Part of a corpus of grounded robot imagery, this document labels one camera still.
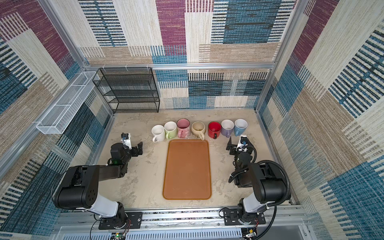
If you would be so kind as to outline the purple mug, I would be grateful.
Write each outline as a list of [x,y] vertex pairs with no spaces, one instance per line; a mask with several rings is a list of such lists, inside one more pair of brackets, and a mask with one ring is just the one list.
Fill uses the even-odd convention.
[[223,120],[221,127],[221,134],[226,138],[229,138],[234,130],[235,124],[231,120]]

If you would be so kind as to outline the blue mug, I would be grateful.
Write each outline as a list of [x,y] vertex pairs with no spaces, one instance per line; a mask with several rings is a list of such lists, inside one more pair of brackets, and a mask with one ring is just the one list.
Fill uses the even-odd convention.
[[235,121],[234,133],[235,136],[242,135],[248,127],[248,122],[244,119],[237,119]]

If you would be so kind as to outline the red mug black handle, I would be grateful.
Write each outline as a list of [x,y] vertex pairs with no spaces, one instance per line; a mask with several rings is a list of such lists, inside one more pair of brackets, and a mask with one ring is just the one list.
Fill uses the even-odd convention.
[[208,136],[217,139],[221,133],[222,126],[219,122],[210,122],[208,124]]

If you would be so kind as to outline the white mug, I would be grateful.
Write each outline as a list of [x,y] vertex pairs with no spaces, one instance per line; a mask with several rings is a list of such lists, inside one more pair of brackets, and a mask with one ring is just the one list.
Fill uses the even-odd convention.
[[162,125],[156,125],[152,128],[153,142],[162,142],[166,138],[165,128]]

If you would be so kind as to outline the cream marbled mug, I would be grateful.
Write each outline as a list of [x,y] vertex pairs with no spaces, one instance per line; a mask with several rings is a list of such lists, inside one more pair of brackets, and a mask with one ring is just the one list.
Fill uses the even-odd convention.
[[198,139],[204,141],[205,140],[205,133],[206,133],[206,127],[203,122],[194,122],[192,124],[192,134],[197,137]]

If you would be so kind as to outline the light green mug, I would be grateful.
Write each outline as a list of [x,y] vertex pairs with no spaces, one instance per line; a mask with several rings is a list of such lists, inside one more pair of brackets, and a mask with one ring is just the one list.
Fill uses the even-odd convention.
[[164,125],[164,128],[165,128],[165,132],[166,132],[166,138],[168,140],[170,139],[174,139],[178,136],[178,127],[177,127],[177,124],[175,122],[167,122],[165,125]]

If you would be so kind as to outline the orange plastic tray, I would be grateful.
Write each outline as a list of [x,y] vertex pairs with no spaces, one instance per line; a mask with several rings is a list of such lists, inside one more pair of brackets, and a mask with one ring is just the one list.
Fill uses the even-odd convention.
[[212,196],[209,143],[177,139],[169,142],[163,197],[208,200]]

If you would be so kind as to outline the pink ghost pattern mug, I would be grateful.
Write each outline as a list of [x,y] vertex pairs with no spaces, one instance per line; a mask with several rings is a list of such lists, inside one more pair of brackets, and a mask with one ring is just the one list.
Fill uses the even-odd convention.
[[178,138],[186,139],[190,136],[190,121],[188,119],[179,119],[177,121]]

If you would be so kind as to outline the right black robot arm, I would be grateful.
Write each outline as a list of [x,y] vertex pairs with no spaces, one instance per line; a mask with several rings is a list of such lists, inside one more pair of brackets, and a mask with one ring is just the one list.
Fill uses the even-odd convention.
[[247,144],[235,146],[229,143],[226,150],[234,156],[235,171],[230,174],[229,183],[238,188],[252,188],[253,192],[242,198],[235,212],[228,211],[232,221],[248,225],[264,223],[263,213],[269,207],[276,207],[291,198],[291,184],[285,169],[270,160],[257,162],[256,149]]

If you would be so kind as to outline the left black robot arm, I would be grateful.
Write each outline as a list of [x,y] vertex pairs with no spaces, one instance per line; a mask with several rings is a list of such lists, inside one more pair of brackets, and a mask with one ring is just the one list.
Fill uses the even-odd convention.
[[101,217],[99,229],[121,229],[129,219],[120,202],[99,194],[99,182],[123,178],[133,157],[143,154],[143,142],[129,148],[123,143],[111,146],[111,158],[106,165],[70,167],[53,192],[53,202],[64,210],[83,210]]

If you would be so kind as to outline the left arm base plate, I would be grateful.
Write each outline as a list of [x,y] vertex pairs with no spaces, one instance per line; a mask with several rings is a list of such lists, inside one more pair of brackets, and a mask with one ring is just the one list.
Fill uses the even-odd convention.
[[119,213],[111,218],[101,218],[99,230],[128,230],[139,229],[142,223],[142,212]]

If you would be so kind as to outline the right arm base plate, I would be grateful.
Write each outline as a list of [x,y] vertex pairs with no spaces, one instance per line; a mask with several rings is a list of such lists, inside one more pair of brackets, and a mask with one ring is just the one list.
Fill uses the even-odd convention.
[[219,216],[224,219],[226,226],[266,224],[262,214],[239,212],[238,209],[222,208]]

